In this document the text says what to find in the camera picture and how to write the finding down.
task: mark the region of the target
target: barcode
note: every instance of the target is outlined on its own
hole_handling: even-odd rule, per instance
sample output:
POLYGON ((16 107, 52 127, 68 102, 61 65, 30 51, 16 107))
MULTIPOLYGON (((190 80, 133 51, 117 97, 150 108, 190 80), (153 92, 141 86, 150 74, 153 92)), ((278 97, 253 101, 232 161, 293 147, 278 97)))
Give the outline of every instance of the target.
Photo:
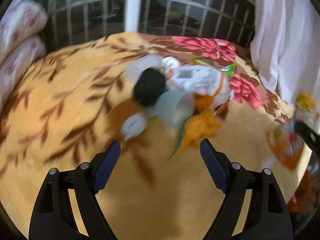
POLYGON ((178 78, 192 78, 193 70, 180 70, 178 78))

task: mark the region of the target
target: black cap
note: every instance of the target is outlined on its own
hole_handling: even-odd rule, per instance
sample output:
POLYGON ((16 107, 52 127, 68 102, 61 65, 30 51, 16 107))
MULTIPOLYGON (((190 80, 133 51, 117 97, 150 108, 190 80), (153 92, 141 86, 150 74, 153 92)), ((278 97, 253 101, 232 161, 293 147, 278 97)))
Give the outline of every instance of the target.
POLYGON ((164 74, 156 69, 147 68, 133 88, 133 97, 142 106, 153 106, 164 91, 164 74))

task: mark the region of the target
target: floral bedsheet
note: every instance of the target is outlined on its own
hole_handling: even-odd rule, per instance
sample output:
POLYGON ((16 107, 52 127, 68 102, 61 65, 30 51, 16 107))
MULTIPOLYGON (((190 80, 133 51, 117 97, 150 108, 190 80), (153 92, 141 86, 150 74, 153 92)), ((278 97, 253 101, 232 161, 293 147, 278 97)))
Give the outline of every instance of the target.
MULTIPOLYGON (((132 61, 150 54, 174 56, 183 64, 210 59, 217 67, 236 62, 235 98, 220 113, 214 147, 246 169, 261 171, 272 156, 265 131, 292 114, 260 83, 249 51, 228 41, 120 33, 48 54, 34 63, 10 96, 1 116, 0 201, 27 236, 33 205, 48 170, 74 169, 114 139, 110 123, 129 111, 120 107, 134 84, 124 76, 132 61)), ((196 148, 169 160, 178 132, 158 118, 122 154, 97 200, 118 239, 202 239, 223 201, 196 148)), ((305 171, 272 171, 286 201, 305 171)), ((85 228, 73 192, 71 204, 80 232, 85 228)), ((244 210, 250 196, 245 198, 244 210)), ((241 231, 241 213, 235 233, 241 231)))

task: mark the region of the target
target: window grill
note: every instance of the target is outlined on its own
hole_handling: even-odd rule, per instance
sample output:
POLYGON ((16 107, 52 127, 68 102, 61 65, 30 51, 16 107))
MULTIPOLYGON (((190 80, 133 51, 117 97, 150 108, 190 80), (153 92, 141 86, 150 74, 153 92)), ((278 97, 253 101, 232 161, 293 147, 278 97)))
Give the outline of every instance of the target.
POLYGON ((42 34, 48 51, 123 32, 125 17, 137 17, 142 33, 226 39, 244 47, 254 34, 254 5, 246 0, 141 0, 140 15, 126 11, 125 0, 35 1, 50 17, 42 34))

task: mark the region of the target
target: pillow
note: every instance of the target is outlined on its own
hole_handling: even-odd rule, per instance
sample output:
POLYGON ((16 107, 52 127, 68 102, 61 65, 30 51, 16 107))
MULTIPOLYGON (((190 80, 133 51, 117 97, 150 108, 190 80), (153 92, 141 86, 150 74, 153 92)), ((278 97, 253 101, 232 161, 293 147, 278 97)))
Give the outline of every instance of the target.
POLYGON ((46 53, 40 37, 23 41, 0 65, 0 113, 15 85, 35 59, 46 53))
POLYGON ((0 64, 23 40, 40 32, 47 20, 45 10, 34 1, 10 6, 0 22, 0 64))

